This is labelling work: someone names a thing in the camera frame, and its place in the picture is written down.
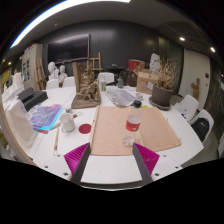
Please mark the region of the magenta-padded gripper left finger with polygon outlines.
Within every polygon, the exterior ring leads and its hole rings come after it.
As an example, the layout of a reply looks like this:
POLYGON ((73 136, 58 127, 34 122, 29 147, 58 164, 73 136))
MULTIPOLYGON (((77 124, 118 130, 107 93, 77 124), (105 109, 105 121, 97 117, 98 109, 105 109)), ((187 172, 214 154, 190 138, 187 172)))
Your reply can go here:
POLYGON ((43 169, 79 185, 90 152, 90 144, 86 143, 65 155, 53 156, 43 165, 43 169))

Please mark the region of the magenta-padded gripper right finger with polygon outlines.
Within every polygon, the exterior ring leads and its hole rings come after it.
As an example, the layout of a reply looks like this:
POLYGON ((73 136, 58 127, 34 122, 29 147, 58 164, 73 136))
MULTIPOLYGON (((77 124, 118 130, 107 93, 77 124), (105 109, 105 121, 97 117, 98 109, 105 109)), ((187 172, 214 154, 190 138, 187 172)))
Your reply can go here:
POLYGON ((182 167, 168 155, 159 155, 137 143, 133 144, 132 153, 135 157, 144 185, 182 169, 182 167))

